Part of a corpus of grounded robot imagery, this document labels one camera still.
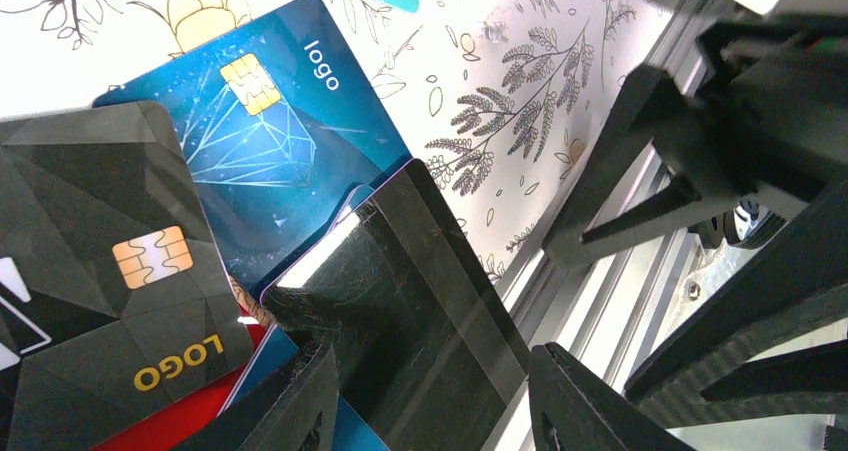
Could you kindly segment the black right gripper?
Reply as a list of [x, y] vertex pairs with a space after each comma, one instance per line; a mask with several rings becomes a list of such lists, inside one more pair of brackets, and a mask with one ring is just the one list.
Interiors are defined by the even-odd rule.
[[[543, 241], [573, 268], [703, 219], [703, 199], [808, 203], [847, 177], [847, 19], [721, 20], [695, 42], [706, 80], [625, 79]], [[671, 182], [628, 211], [626, 175], [652, 147]], [[847, 315], [847, 186], [830, 184], [631, 375], [626, 398], [664, 428], [847, 410], [845, 341], [772, 349]]]

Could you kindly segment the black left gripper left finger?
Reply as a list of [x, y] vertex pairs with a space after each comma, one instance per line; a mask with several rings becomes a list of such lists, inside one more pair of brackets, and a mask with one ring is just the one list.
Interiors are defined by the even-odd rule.
[[311, 341], [177, 450], [329, 450], [338, 371], [331, 344]]

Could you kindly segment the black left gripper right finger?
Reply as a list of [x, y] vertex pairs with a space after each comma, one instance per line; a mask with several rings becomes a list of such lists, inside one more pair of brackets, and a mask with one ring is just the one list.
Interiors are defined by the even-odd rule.
[[555, 342], [536, 345], [529, 403], [537, 450], [689, 450]]

